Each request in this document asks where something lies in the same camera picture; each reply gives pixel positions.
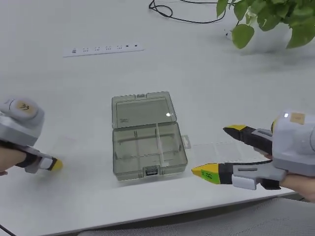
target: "white table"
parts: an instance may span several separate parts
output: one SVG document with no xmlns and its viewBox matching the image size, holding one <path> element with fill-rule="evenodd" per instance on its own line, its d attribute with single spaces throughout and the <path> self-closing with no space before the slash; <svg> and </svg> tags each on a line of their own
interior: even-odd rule
<svg viewBox="0 0 315 236">
<path fill-rule="evenodd" d="M 213 185 L 190 169 L 210 159 L 218 142 L 227 142 L 220 147 L 230 154 L 237 147 L 235 155 L 257 155 L 233 143 L 225 125 L 268 128 L 283 108 L 314 111 L 312 47 L 242 56 L 223 35 L 232 14 L 218 24 L 183 24 L 149 12 L 148 3 L 1 4 L 0 94 L 25 95 L 44 108 L 36 147 L 65 165 L 55 174 L 12 168 L 0 178 L 0 223 L 16 235 L 73 232 L 290 192 Z M 215 18 L 214 5 L 170 4 L 184 18 Z M 132 42 L 146 50 L 62 58 L 64 47 Z M 193 145 L 189 165 L 181 176 L 119 183 L 112 174 L 111 98 L 155 91 L 171 94 L 181 133 Z"/>
</svg>

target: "black cable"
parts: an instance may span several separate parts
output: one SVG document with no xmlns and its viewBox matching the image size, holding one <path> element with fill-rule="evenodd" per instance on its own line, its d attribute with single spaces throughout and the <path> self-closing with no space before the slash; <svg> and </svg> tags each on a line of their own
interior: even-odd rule
<svg viewBox="0 0 315 236">
<path fill-rule="evenodd" d="M 14 233 L 12 233 L 10 230 L 8 230 L 7 228 L 5 228 L 4 226 L 0 225 L 0 230 L 5 231 L 8 235 L 10 236 L 16 236 Z"/>
<path fill-rule="evenodd" d="M 208 2 L 196 2 L 196 1 L 187 1 L 187 0 L 179 0 L 182 2 L 188 2 L 188 3 L 194 3 L 194 4 L 217 4 L 218 2 L 212 2 L 212 1 L 208 1 Z M 166 8 L 170 11 L 170 14 L 167 15 L 161 11 L 159 11 L 159 8 Z M 185 20 L 185 19 L 181 19 L 181 18 L 177 18 L 177 17 L 173 17 L 173 10 L 166 5 L 156 5 L 156 0 L 152 0 L 152 2 L 149 4 L 149 9 L 153 10 L 155 12 L 157 12 L 158 14 L 160 14 L 161 16 L 164 16 L 166 18 L 170 18 L 170 19 L 174 19 L 174 20 L 178 20 L 178 21 L 183 21 L 183 22 L 188 22 L 188 23 L 195 23 L 195 24 L 210 24 L 210 23 L 215 23 L 218 22 L 219 20 L 222 20 L 225 16 L 226 10 L 224 10 L 223 15 L 216 19 L 216 20 L 212 20 L 212 21 L 190 21 L 190 20 Z"/>
</svg>

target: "orange sticker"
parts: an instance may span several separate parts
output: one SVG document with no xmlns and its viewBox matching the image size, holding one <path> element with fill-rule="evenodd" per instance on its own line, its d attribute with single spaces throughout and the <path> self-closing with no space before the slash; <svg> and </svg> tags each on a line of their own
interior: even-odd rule
<svg viewBox="0 0 315 236">
<path fill-rule="evenodd" d="M 15 107 L 23 112 L 26 112 L 30 115 L 34 114 L 36 112 L 36 109 L 34 106 L 32 106 L 31 104 L 25 102 L 25 101 L 22 101 L 22 100 L 19 100 L 17 101 Z"/>
<path fill-rule="evenodd" d="M 305 114 L 303 114 L 303 113 L 291 113 L 290 121 L 293 123 L 304 124 Z"/>
</svg>

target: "plastic box lid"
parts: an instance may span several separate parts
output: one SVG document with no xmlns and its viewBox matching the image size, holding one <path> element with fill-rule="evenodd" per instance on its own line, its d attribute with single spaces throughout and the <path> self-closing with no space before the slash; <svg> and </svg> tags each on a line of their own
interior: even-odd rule
<svg viewBox="0 0 315 236">
<path fill-rule="evenodd" d="M 112 126 L 114 129 L 176 120 L 169 92 L 112 98 Z"/>
</svg>

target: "green label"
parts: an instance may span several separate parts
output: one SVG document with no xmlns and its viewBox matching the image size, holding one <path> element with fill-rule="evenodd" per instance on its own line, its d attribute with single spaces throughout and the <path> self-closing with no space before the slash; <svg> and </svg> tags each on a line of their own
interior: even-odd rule
<svg viewBox="0 0 315 236">
<path fill-rule="evenodd" d="M 220 184 L 220 177 L 218 173 L 201 170 L 201 177 L 211 183 Z"/>
</svg>

